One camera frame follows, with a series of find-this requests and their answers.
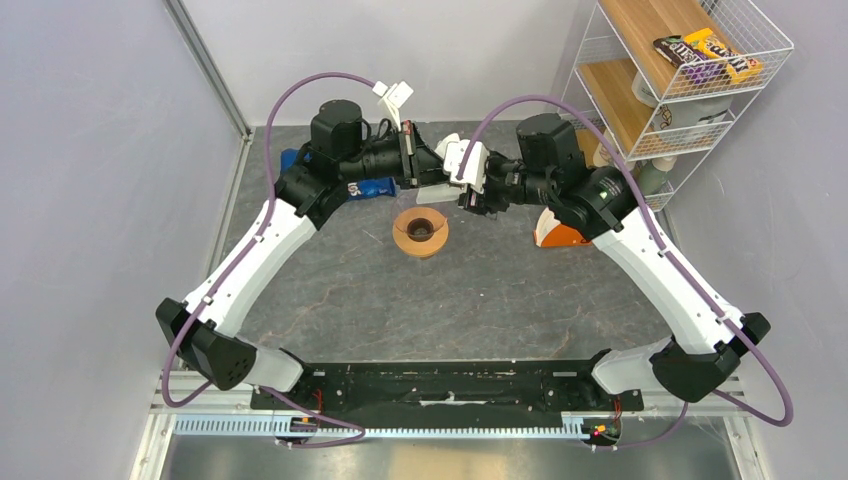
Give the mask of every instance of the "white wall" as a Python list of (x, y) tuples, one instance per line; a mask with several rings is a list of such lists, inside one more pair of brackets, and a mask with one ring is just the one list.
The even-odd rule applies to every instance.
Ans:
[[(795, 399), (758, 426), (773, 478), (844, 478), (848, 431), (848, 162), (841, 0), (759, 0), (797, 46), (784, 70), (670, 205), (686, 255), (743, 311), (772, 322), (763, 351)], [(751, 358), (745, 389), (782, 414)]]
[[(185, 0), (247, 121), (264, 125), (291, 84), (340, 70), (416, 94), (404, 106), (419, 121), (479, 120), (501, 102), (565, 86), (594, 0)], [(307, 124), (331, 98), (350, 98), (377, 117), (358, 84), (324, 80), (292, 98), (278, 124)], [(542, 111), (515, 107), (504, 119)]]
[(0, 478), (127, 478), (238, 139), (156, 0), (0, 6)]

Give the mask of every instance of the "white wire shelf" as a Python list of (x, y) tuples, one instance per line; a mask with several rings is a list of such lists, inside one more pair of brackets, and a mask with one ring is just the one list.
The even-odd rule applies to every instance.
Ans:
[[(794, 49), (792, 41), (751, 0), (599, 2), (601, 13), (645, 76), (654, 96), (665, 103), (765, 88)], [(738, 83), (724, 73), (695, 83), (687, 74), (690, 69), (715, 65), (713, 68), (723, 72), (727, 59), (675, 68), (654, 50), (653, 41), (657, 38), (685, 36), (705, 27), (711, 28), (719, 39), (739, 54), (731, 58), (754, 58), (762, 64), (762, 70)], [(607, 53), (600, 46), (594, 48)]]
[(659, 212), (668, 205), (674, 193), (674, 185), (671, 182), (665, 182), (659, 192), (645, 196), (645, 203), (648, 204), (651, 210)]

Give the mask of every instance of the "metal frame edge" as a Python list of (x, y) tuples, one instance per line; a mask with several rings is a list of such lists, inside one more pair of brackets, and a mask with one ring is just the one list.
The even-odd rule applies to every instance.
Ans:
[(242, 115), (241, 110), (238, 108), (238, 104), (235, 98), (233, 98), (230, 89), (227, 88), (224, 77), (212, 60), (212, 55), (209, 53), (209, 49), (206, 48), (206, 44), (203, 43), (203, 38), (200, 36), (200, 32), (197, 31), (197, 27), (194, 25), (185, 4), (182, 0), (162, 0), (162, 3), (174, 20), (174, 24), (180, 31), (180, 35), (182, 35), (191, 54), (197, 60), (203, 76), (206, 77), (206, 80), (215, 92), (215, 96), (218, 97), (218, 100), (224, 107), (224, 111), (230, 119), (230, 123), (233, 124), (233, 128), (236, 129), (242, 138), (246, 138), (251, 133), (250, 125), (248, 125), (244, 115)]

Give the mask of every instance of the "gray tabletop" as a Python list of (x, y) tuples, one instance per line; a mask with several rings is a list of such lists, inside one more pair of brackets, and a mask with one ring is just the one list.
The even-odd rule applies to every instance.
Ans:
[[(432, 145), (476, 123), (419, 124)], [(516, 156), (515, 123), (484, 143)], [(306, 127), (272, 132), (274, 164), (308, 140)], [(225, 252), (266, 198), (257, 132)], [(497, 220), (448, 210), (450, 236), (428, 260), (392, 240), (391, 197), (348, 202), (301, 247), (259, 296), (240, 335), (306, 361), (586, 358), (670, 334), (625, 273), (593, 247), (541, 249), (541, 207), (514, 206)]]

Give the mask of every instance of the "white object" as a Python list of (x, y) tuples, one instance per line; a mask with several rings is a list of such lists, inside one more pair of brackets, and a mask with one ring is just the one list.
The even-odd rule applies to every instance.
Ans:
[(450, 182), (454, 185), (468, 185), (477, 193), (483, 193), (483, 185), (486, 179), (486, 159), (489, 158), (489, 151), (481, 142), (474, 144), (471, 150), (471, 155), (468, 157), (468, 164), (465, 166), (465, 172), (462, 180), (457, 178), (459, 166), (462, 162), (462, 157), (465, 155), (465, 150), (468, 149), (470, 140), (455, 141), (453, 136), (449, 136), (439, 143), (436, 153), (444, 147), (445, 163), (442, 169), (450, 175)]
[[(729, 343), (733, 332), (717, 321), (707, 303), (689, 285), (683, 275), (662, 255), (669, 252), (692, 274), (695, 280), (714, 297), (716, 302), (741, 328), (742, 312), (730, 305), (701, 277), (677, 247), (669, 240), (656, 220), (651, 217), (657, 230), (666, 237), (667, 249), (657, 250), (639, 210), (634, 210), (622, 221), (620, 232), (610, 230), (592, 242), (598, 249), (613, 259), (648, 297), (671, 328), (674, 338), (684, 352), (699, 355), (715, 353), (719, 342)], [(651, 356), (662, 350), (668, 339), (652, 345), (637, 347), (623, 352), (613, 350), (605, 355), (592, 371), (595, 380), (611, 394), (625, 390), (655, 387), (657, 380), (650, 364)]]
[[(654, 218), (650, 219), (662, 233)], [(715, 353), (718, 342), (729, 343), (733, 332), (717, 323), (706, 302), (689, 285), (683, 275), (660, 256), (657, 245), (639, 210), (631, 212), (621, 222), (620, 232), (610, 230), (592, 240), (598, 249), (613, 259), (633, 280), (668, 323), (677, 343), (684, 352), (697, 355)], [(698, 274), (674, 244), (663, 234), (668, 252), (692, 273), (695, 280), (713, 296), (740, 328), (742, 312), (721, 298)]]
[(613, 350), (595, 364), (592, 378), (607, 393), (618, 395), (628, 390), (664, 390), (654, 376), (651, 356), (668, 345), (670, 338), (620, 352)]
[[(295, 250), (316, 232), (315, 226), (307, 217), (296, 216), (293, 206), (277, 199), (270, 226), (262, 236), (258, 236), (259, 226), (267, 210), (266, 201), (250, 230), (239, 240), (227, 258), (200, 287), (185, 298), (186, 310), (189, 312), (194, 311), (201, 302), (207, 304), (198, 321), (214, 321), (215, 331), (221, 335), (235, 337), (238, 334), (247, 312), (274, 274)], [(206, 292), (210, 285), (253, 239), (258, 239), (258, 243), (227, 277), (214, 298), (207, 297)], [(256, 363), (245, 382), (276, 388), (282, 392), (289, 391), (303, 373), (300, 363), (280, 350), (252, 345), (257, 349)]]
[(645, 81), (645, 77), (642, 76), (642, 72), (636, 72), (636, 75), (633, 77), (633, 83), (630, 85), (630, 89), (633, 91), (633, 95), (636, 96), (636, 100), (639, 100), (645, 105), (651, 108), (657, 108), (657, 105), (660, 104), (656, 97), (654, 97), (653, 92), (651, 92), (651, 87), (648, 86), (648, 82)]
[(386, 86), (383, 82), (377, 82), (371, 90), (380, 97), (377, 105), (392, 121), (395, 128), (400, 130), (400, 107), (412, 96), (414, 91), (412, 87), (404, 81), (395, 83), (391, 87)]

